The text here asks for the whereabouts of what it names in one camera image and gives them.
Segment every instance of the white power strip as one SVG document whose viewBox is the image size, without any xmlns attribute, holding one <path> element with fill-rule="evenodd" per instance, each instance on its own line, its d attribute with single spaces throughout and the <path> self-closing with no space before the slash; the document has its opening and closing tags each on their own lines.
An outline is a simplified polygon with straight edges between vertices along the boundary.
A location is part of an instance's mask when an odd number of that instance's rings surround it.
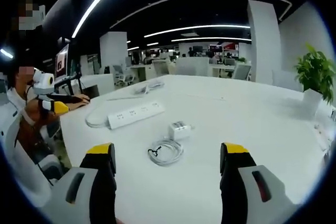
<svg viewBox="0 0 336 224">
<path fill-rule="evenodd" d="M 162 104 L 154 101 L 108 116 L 111 129 L 116 129 L 164 112 Z"/>
</svg>

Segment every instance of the white pillar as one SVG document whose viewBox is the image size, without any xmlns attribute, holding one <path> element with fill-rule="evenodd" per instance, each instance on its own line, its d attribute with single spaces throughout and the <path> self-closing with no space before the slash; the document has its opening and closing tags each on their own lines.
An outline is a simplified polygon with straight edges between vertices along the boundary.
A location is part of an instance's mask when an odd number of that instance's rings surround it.
<svg viewBox="0 0 336 224">
<path fill-rule="evenodd" d="M 101 67 L 121 65 L 126 67 L 127 33 L 122 31 L 110 31 L 100 37 Z"/>
<path fill-rule="evenodd" d="M 281 40 L 277 15 L 272 4 L 249 0 L 251 27 L 251 80 L 272 85 L 272 70 L 281 69 Z"/>
</svg>

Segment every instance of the person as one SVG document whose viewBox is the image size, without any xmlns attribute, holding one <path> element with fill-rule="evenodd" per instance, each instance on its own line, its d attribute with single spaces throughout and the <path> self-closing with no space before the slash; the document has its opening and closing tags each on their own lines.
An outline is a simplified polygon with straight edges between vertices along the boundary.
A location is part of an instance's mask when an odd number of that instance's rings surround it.
<svg viewBox="0 0 336 224">
<path fill-rule="evenodd" d="M 189 57 L 194 57 L 195 56 L 195 52 L 193 51 L 193 49 L 191 47 L 189 47 Z"/>
<path fill-rule="evenodd" d="M 33 76 L 34 67 L 20 65 L 13 65 L 7 75 L 7 97 L 23 115 L 20 121 L 18 140 L 29 156 L 34 153 L 36 146 L 41 143 L 39 131 L 42 126 L 54 123 L 59 118 L 58 115 L 52 112 L 49 112 L 46 117 L 41 116 L 38 100 L 35 97 L 28 98 L 27 86 L 33 84 Z M 89 103 L 89 98 L 86 95 L 80 94 L 76 96 L 81 98 L 82 101 L 75 104 L 66 104 L 70 111 Z"/>
</svg>

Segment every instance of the white pot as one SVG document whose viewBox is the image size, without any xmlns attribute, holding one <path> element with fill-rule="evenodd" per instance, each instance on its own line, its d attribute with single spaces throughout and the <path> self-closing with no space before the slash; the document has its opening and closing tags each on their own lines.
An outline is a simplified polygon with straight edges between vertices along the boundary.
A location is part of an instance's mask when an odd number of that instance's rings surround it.
<svg viewBox="0 0 336 224">
<path fill-rule="evenodd" d="M 312 89 L 308 89 L 303 93 L 303 109 L 308 117 L 313 118 L 322 101 L 322 94 Z"/>
</svg>

